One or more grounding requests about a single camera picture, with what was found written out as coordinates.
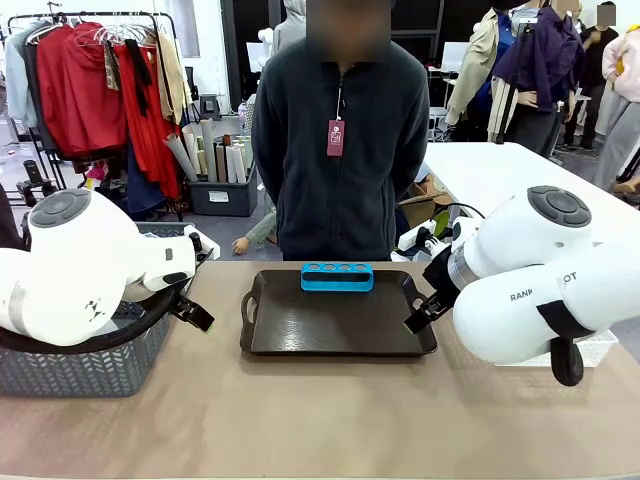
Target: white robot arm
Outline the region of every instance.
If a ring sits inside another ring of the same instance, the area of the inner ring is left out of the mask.
[[[573,386],[583,373],[574,341],[640,315],[640,267],[629,258],[640,254],[594,244],[589,208],[570,192],[530,188],[483,222],[459,219],[453,238],[420,239],[436,293],[405,322],[413,332],[453,308],[477,357],[510,364],[551,352],[554,375]]]
[[[121,300],[141,302],[183,286],[195,275],[197,250],[220,254],[193,227],[188,236],[141,235],[124,212],[88,190],[47,197],[31,211],[29,227],[30,253],[0,249],[0,326],[58,346],[94,336]],[[198,318],[184,319],[208,328],[213,317],[197,310]]]

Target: gray bin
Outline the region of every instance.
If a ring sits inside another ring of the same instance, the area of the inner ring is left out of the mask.
[[[251,167],[247,183],[189,182],[193,213],[219,217],[250,217],[258,205],[258,172]]]
[[[139,223],[141,233],[183,235],[187,223]],[[121,303],[118,326],[144,314],[137,304]],[[142,335],[119,347],[78,355],[39,354],[0,348],[0,395],[21,397],[129,397],[140,391],[169,332],[164,316]]]

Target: blue holder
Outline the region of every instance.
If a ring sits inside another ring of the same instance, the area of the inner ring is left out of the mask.
[[[373,290],[373,268],[365,263],[307,263],[300,272],[306,292],[361,292]]]

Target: red tag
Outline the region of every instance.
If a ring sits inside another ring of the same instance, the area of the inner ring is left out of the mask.
[[[329,122],[329,138],[327,139],[327,155],[341,157],[344,149],[344,120]]]

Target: jacket zipper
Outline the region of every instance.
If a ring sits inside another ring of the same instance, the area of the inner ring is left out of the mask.
[[[342,120],[342,116],[341,116],[341,112],[344,109],[346,105],[346,102],[344,100],[344,74],[341,73],[340,74],[340,82],[338,82],[338,106],[337,106],[337,111],[336,111],[336,120]],[[342,157],[339,158],[329,158],[327,157],[327,161],[330,162],[339,162],[338,163],[338,171],[336,174],[336,178],[335,178],[335,183],[333,185],[333,188],[329,189],[329,193],[327,195],[327,215],[329,216],[328,220],[328,224],[330,225],[329,228],[329,250],[333,251],[333,246],[335,243],[335,237],[336,237],[336,230],[337,230],[337,225],[338,222],[335,219],[335,215],[333,214],[333,204],[334,204],[334,195],[332,194],[332,190],[338,187],[338,181],[340,179],[340,174],[342,171]]]
[[[338,107],[337,107],[337,113],[336,113],[336,117],[337,120],[343,120],[342,118],[342,113],[343,110],[346,107],[346,101],[344,99],[344,77],[345,74],[340,74],[340,82],[338,83]],[[342,146],[342,153],[344,154],[344,148],[346,147],[346,145]],[[338,189],[338,185],[340,183],[340,176],[342,175],[342,157],[338,157],[338,158],[333,158],[331,159],[332,161],[337,161],[338,162],[338,171],[336,173],[336,181],[334,183],[334,189]],[[337,220],[337,215],[335,215],[333,213],[334,210],[334,198],[333,195],[331,195],[331,191],[329,192],[329,202],[330,202],[330,208],[329,208],[329,219],[331,221],[331,229],[330,229],[330,238],[329,238],[329,249],[331,251],[333,251],[334,246],[335,246],[335,240],[336,240],[336,235],[338,233],[338,220]]]

